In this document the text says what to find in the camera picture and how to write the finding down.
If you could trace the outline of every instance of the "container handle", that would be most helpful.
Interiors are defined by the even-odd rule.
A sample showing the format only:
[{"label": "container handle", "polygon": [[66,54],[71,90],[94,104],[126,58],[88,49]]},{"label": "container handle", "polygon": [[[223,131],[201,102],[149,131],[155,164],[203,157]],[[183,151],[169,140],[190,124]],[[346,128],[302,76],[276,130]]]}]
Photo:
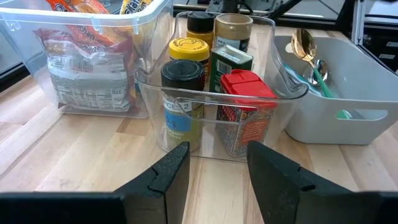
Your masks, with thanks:
[{"label": "container handle", "polygon": [[[250,108],[250,109],[255,109],[255,112],[253,114],[250,114],[244,121],[240,122],[235,122],[235,121],[220,121],[217,119],[206,119],[206,118],[194,118],[193,116],[189,115],[181,106],[181,103],[186,103],[186,102],[192,102],[192,103],[203,103],[206,105],[217,105],[217,106],[233,106],[233,107],[240,107],[240,108]],[[210,122],[210,123],[221,123],[221,124],[244,124],[250,119],[257,115],[259,108],[257,106],[246,106],[246,105],[239,105],[236,103],[220,103],[220,102],[214,102],[214,101],[206,101],[206,100],[198,100],[198,99],[191,99],[191,98],[184,98],[184,97],[177,97],[175,99],[175,104],[178,105],[182,113],[189,119],[194,119],[197,121],[204,121],[204,122]]]}]

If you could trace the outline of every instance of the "orange packaging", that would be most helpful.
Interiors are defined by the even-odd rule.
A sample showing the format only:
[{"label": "orange packaging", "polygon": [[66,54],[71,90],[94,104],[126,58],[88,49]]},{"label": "orange packaging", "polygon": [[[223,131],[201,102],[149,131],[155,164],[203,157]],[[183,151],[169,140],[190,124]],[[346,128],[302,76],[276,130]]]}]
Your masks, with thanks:
[{"label": "orange packaging", "polygon": [[[109,14],[109,11],[97,0],[46,0],[54,11]],[[128,39],[128,35],[115,27],[102,27],[103,34],[97,33],[92,26],[67,25],[75,40],[95,40],[112,46]]]}]

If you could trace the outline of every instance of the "green spice tin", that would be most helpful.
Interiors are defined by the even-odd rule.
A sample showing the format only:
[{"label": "green spice tin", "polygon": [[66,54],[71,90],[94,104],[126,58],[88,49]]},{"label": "green spice tin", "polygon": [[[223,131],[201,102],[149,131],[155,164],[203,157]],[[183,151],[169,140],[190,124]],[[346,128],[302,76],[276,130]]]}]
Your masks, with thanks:
[{"label": "green spice tin", "polygon": [[233,69],[251,70],[253,56],[229,45],[222,45],[211,50],[210,91],[219,93],[220,80]]},{"label": "green spice tin", "polygon": [[[203,91],[205,87],[205,68],[193,60],[171,60],[161,70],[162,86]],[[173,149],[181,142],[189,142],[190,149],[200,147],[204,104],[192,101],[176,102],[184,97],[182,91],[164,90],[163,105],[167,128],[167,147]]]}]

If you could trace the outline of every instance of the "wooden table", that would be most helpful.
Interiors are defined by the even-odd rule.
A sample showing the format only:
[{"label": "wooden table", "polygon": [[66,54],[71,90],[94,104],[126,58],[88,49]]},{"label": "wooden table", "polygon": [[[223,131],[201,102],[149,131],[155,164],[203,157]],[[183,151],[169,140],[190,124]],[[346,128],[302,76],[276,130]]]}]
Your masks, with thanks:
[{"label": "wooden table", "polygon": [[[397,190],[397,146],[396,124],[368,146],[282,133],[276,150],[351,190]],[[112,191],[163,155],[148,119],[60,114],[32,77],[0,94],[0,191]],[[193,157],[184,223],[262,223],[245,163]]]}]

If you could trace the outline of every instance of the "yellow lid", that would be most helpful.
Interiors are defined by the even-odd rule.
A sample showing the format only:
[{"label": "yellow lid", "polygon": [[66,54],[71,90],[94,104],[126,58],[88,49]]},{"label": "yellow lid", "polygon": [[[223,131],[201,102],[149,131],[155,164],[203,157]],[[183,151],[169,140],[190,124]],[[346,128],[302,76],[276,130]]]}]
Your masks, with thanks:
[{"label": "yellow lid", "polygon": [[198,62],[208,59],[210,55],[208,44],[192,37],[172,40],[169,43],[169,54],[174,59],[189,59]]}]

